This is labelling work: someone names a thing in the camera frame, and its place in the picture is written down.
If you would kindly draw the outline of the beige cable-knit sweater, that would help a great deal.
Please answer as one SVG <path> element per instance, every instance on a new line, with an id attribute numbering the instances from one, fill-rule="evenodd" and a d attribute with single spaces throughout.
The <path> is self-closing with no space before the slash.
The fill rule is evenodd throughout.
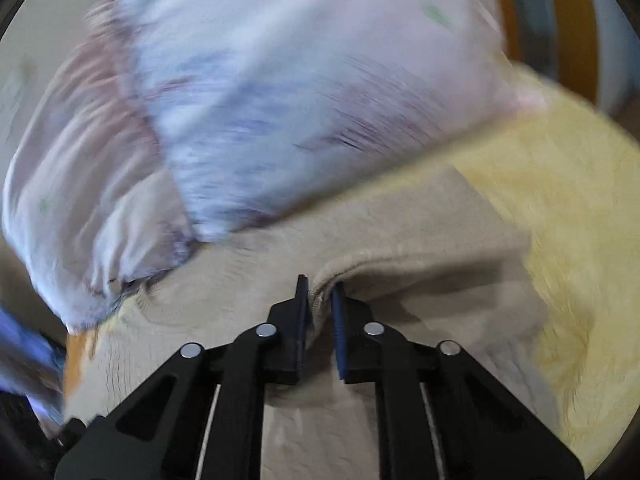
<path id="1" fill-rule="evenodd" d="M 226 344 L 309 281 L 310 352 L 302 382 L 267 396 L 262 476 L 373 479 L 370 386 L 337 376 L 326 293 L 343 282 L 382 323 L 421 344 L 451 339 L 549 428 L 559 426 L 532 348 L 547 319 L 524 266 L 528 235 L 502 220 L 456 170 L 337 197 L 265 229 L 207 245 L 142 285 L 97 328 L 66 414 L 111 411 L 182 344 Z"/>

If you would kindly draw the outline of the yellow patterned bed sheet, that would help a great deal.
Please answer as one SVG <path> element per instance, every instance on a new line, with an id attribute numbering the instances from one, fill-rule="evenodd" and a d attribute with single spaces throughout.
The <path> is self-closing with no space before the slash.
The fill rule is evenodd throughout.
<path id="1" fill-rule="evenodd" d="M 526 266 L 549 318 L 537 365 L 587 472 L 639 406 L 639 147 L 588 102 L 514 68 L 536 112 L 473 134 L 450 162 L 530 236 Z"/>

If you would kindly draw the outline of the pink floral front pillow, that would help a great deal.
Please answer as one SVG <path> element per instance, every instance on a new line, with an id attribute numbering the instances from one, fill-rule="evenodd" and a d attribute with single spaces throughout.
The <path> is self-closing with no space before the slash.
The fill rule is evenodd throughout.
<path id="1" fill-rule="evenodd" d="M 6 240 L 72 333 L 198 242 L 536 103 L 478 0 L 103 0 L 4 180 Z"/>

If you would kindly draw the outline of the wooden headboard with dark panel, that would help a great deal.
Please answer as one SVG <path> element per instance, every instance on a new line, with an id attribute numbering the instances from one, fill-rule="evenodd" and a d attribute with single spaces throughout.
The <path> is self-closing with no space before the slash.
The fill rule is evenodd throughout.
<path id="1" fill-rule="evenodd" d="M 600 48 L 593 0 L 498 0 L 506 54 L 591 104 Z"/>

